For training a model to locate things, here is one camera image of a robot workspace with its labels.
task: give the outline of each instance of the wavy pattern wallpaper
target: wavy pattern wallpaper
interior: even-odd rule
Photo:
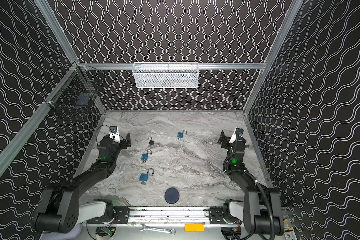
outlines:
[[[32,0],[0,0],[0,153],[70,65]]]
[[[360,240],[360,0],[306,0],[249,119],[301,240]]]
[[[201,70],[198,88],[136,88],[132,71],[107,73],[99,94],[108,110],[236,110],[244,108],[259,70]]]
[[[42,191],[72,179],[100,119],[93,107],[87,121],[47,115],[0,178],[0,240],[37,240],[31,215]]]
[[[70,65],[33,0],[0,1],[0,152]],[[40,237],[30,216],[41,192],[73,177],[99,118],[43,120],[0,178],[0,240]]]
[[[264,62],[291,0],[49,0],[81,62]]]

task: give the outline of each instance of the marble tabletop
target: marble tabletop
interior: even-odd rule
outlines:
[[[109,199],[120,206],[221,206],[226,199],[243,200],[244,193],[223,173],[226,150],[217,140],[223,130],[231,136],[235,127],[244,129],[244,163],[248,170],[265,184],[263,172],[254,152],[241,112],[108,112],[104,124],[116,125],[121,136],[129,132],[132,147],[122,150],[117,167],[107,179],[94,185],[80,198],[80,203],[93,199]],[[178,132],[187,130],[181,140]],[[98,141],[109,133],[103,126]],[[141,155],[148,146],[148,137],[155,141],[147,162]],[[86,162],[84,171],[96,160],[96,145]],[[146,185],[140,174],[153,168]],[[168,204],[165,191],[176,188],[180,198]]]

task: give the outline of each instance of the black round puck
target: black round puck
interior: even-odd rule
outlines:
[[[168,188],[165,191],[164,198],[169,204],[175,204],[179,200],[179,197],[179,191],[174,187]]]

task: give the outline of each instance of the orange block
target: orange block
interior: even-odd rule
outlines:
[[[186,232],[203,232],[204,225],[203,224],[186,224],[185,231]]]

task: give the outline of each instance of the aluminum frame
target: aluminum frame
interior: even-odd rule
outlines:
[[[205,227],[237,227],[237,224],[210,224],[206,216],[210,207],[129,207],[127,224],[112,224],[112,227],[184,227],[185,224],[203,224]],[[89,227],[105,227],[107,224],[90,224]]]
[[[99,127],[104,124],[105,118],[106,118],[106,115],[105,115],[105,114],[103,114],[103,115],[100,117],[99,122],[97,123],[96,129],[95,129],[95,131],[93,132],[93,135],[92,135],[92,137],[91,137],[91,140],[90,140],[89,143],[88,143],[87,149],[85,150],[84,155],[82,156],[81,161],[80,161],[80,163],[79,163],[79,166],[77,167],[76,172],[75,172],[75,175],[73,175],[73,177],[77,177],[78,175],[80,175],[80,174],[82,173],[82,171],[83,171],[83,169],[84,169],[84,166],[85,166],[85,164],[87,163],[88,158],[89,158],[89,156],[90,156],[90,154],[91,154],[91,151],[92,151],[92,149],[93,149],[93,146],[95,146],[95,142],[96,142],[96,138],[97,138],[97,132],[98,132],[98,130],[99,130]]]
[[[36,109],[28,121],[0,153],[0,177],[23,148],[23,146],[27,143],[28,139],[35,132],[36,128],[39,127],[39,124],[47,116],[48,112],[51,110],[51,107],[46,102],[53,99],[56,93],[69,80],[71,75],[76,72],[76,67],[77,65],[74,63],[67,71],[67,73],[62,77],[60,82],[53,88],[45,101],[40,104],[40,106]]]
[[[254,133],[253,133],[253,130],[252,130],[252,127],[251,127],[251,123],[250,123],[250,121],[249,121],[246,114],[243,114],[243,116],[244,116],[245,125],[246,125],[247,130],[248,130],[248,134],[250,135],[250,138],[251,138],[251,142],[252,142],[254,152],[256,153],[257,160],[259,161],[260,168],[263,171],[264,178],[265,178],[265,181],[267,183],[267,187],[273,188],[273,183],[271,182],[271,178],[270,178],[268,170],[267,170],[267,168],[265,166],[265,161],[263,159],[263,156],[261,155],[261,151],[260,151],[259,145],[257,144],[256,137],[254,136]]]
[[[252,91],[250,93],[250,96],[245,104],[245,107],[243,109],[245,114],[248,114],[254,100],[256,99],[257,95],[259,94],[260,88],[263,85],[265,78],[267,77],[269,70],[271,69],[274,61],[276,60],[276,57],[279,53],[279,50],[281,46],[284,43],[285,38],[288,35],[289,30],[292,27],[292,23],[296,18],[296,15],[298,14],[302,3],[304,0],[293,0],[291,2],[291,5],[289,6],[288,12],[286,13],[286,16],[284,18],[283,24],[281,25],[278,34],[276,35],[276,38],[272,44],[271,50],[268,53],[268,56],[265,60],[266,67],[264,70],[259,74]]]
[[[79,66],[90,66],[98,70],[132,70],[133,63],[79,63]],[[266,68],[265,63],[199,63],[200,70],[240,70]]]
[[[45,18],[47,25],[52,30],[53,34],[56,37],[56,40],[61,45],[65,55],[71,63],[79,62],[79,58],[76,55],[75,51],[72,48],[72,45],[69,43],[67,36],[62,30],[51,6],[47,0],[34,0],[36,6],[39,8],[41,14]]]

